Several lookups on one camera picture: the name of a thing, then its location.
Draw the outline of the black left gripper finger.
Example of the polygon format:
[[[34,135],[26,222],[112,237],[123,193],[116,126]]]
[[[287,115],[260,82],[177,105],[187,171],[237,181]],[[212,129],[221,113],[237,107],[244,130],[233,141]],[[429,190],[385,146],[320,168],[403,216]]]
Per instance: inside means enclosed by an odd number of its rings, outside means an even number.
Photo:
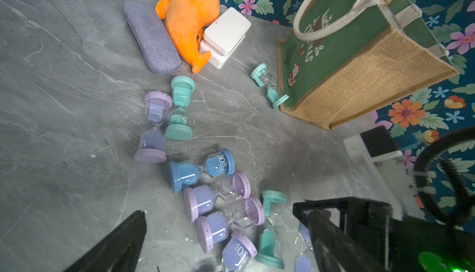
[[[137,210],[65,271],[134,272],[146,233],[145,212]]]

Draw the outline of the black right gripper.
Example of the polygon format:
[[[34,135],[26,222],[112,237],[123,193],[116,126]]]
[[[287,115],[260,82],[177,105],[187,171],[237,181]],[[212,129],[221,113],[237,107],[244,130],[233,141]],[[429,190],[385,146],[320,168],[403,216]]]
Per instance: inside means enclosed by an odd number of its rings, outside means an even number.
[[[389,272],[390,204],[346,197],[293,204],[321,272]]]

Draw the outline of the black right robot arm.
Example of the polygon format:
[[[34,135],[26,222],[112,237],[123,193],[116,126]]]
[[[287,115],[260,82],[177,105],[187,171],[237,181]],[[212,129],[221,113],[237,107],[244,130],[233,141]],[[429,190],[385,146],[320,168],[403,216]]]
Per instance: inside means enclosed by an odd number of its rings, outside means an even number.
[[[472,272],[475,195],[445,152],[475,139],[473,127],[428,143],[415,160],[388,130],[376,127],[344,141],[351,161],[371,173],[385,201],[343,197],[294,204],[322,272]]]

